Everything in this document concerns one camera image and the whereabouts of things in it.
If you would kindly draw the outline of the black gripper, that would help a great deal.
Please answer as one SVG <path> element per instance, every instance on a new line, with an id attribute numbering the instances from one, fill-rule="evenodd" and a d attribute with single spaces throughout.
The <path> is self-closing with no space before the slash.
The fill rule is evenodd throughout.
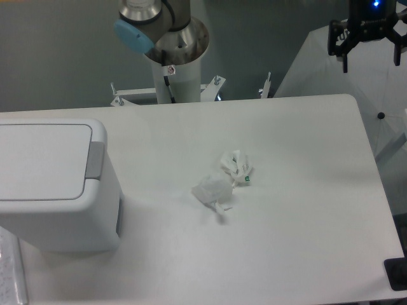
<path id="1" fill-rule="evenodd" d="M 385 37 L 394 44 L 394 65 L 400 66 L 401 54 L 406 48 L 406 34 L 400 35 L 394 27 L 398 21 L 406 24 L 406 10 L 396 13 L 396 1 L 348 1 L 347 21 L 332 20 L 328 30 L 328 54 L 342 59 L 343 72 L 348 72 L 348 54 L 361 41 Z M 337 39 L 348 30 L 341 44 Z"/>

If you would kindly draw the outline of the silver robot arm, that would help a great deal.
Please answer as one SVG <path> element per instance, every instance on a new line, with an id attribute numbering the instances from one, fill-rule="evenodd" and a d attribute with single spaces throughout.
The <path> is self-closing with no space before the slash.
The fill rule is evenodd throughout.
<path id="1" fill-rule="evenodd" d="M 394 44 L 394 63 L 399 65 L 406 36 L 395 26 L 406 22 L 395 1 L 349 1 L 348 19 L 332 20 L 328 27 L 328 55 L 336 56 L 347 71 L 347 55 L 359 43 L 388 39 Z M 119 1 L 114 31 L 136 53 L 146 54 L 161 65 L 194 61 L 207 49 L 206 28 L 191 16 L 189 1 Z"/>

